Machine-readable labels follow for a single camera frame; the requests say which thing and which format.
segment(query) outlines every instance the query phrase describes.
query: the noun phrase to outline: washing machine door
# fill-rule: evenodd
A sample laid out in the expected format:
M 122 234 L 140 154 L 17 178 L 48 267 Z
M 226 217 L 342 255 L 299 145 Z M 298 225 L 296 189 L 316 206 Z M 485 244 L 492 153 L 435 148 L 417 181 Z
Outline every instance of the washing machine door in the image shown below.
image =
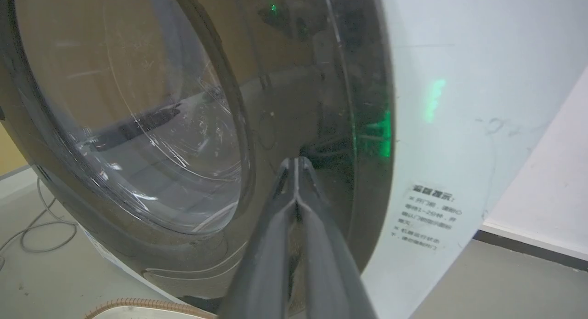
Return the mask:
M 214 311 L 283 159 L 307 156 L 358 266 L 391 181 L 373 0 L 1 0 L 6 127 L 92 237 Z M 290 228 L 290 310 L 304 304 Z

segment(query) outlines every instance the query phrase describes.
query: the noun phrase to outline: white wall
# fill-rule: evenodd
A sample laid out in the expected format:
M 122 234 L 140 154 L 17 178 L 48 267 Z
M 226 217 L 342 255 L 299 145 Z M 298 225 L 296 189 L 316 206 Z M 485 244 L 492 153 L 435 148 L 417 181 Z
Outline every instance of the white wall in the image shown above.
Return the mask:
M 587 98 L 588 68 L 483 230 L 588 260 Z

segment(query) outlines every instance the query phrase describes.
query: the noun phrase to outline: round glass door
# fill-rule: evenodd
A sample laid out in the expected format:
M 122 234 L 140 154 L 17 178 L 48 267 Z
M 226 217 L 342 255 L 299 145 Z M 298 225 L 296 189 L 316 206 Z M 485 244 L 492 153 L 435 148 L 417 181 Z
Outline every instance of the round glass door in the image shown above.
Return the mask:
M 173 231 L 223 228 L 241 195 L 243 149 L 223 89 L 231 72 L 203 45 L 213 38 L 175 0 L 64 1 L 17 0 L 17 23 L 80 178 Z

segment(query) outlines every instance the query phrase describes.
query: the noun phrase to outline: black baseboard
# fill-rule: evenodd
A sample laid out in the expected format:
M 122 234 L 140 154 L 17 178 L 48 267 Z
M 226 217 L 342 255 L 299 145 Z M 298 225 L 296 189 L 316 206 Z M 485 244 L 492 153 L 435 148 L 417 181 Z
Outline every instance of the black baseboard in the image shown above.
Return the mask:
M 588 272 L 588 261 L 560 254 L 559 252 L 547 250 L 524 242 L 515 241 L 514 239 L 501 237 L 485 231 L 477 231 L 476 235 L 474 235 L 474 239 L 484 243 L 500 246 L 501 248 L 508 250 L 520 252 L 521 254 L 527 254 L 529 256 L 553 261 L 564 266 Z

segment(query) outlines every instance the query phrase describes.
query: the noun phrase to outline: yellow wall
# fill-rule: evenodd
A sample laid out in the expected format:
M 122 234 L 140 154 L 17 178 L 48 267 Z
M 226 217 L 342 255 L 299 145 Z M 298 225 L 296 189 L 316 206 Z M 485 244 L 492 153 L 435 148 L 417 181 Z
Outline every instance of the yellow wall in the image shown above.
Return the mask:
M 0 125 L 0 148 L 2 148 L 0 154 L 0 175 L 27 164 L 27 161 L 23 158 L 21 152 L 18 151 L 2 125 Z

